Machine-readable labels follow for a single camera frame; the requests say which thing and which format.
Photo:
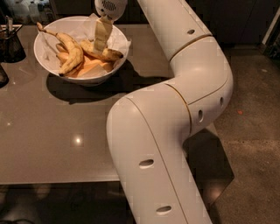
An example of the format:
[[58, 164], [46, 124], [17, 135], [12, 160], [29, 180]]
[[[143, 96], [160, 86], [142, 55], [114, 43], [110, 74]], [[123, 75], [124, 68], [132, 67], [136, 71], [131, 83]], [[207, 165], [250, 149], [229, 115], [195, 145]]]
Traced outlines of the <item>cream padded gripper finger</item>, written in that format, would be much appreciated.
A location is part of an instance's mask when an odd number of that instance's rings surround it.
[[108, 40], [113, 30], [112, 20], [102, 16], [96, 20], [94, 30], [94, 53], [102, 54], [108, 47]]

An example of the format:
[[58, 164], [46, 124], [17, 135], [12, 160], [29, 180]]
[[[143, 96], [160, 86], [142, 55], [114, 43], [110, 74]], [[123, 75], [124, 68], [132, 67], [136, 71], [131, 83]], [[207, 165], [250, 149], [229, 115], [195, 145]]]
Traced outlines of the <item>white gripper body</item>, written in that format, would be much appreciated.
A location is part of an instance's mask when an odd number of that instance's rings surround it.
[[118, 20], [124, 13], [128, 0], [94, 0], [97, 13], [112, 21]]

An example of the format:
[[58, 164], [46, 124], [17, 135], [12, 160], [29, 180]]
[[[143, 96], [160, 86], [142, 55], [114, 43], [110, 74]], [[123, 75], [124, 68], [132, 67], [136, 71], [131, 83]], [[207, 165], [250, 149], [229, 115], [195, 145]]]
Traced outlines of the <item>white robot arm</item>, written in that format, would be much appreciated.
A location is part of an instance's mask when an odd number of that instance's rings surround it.
[[183, 152], [217, 119], [233, 75], [213, 34], [186, 0], [137, 0], [173, 78], [111, 108], [108, 147], [136, 224], [212, 224]]

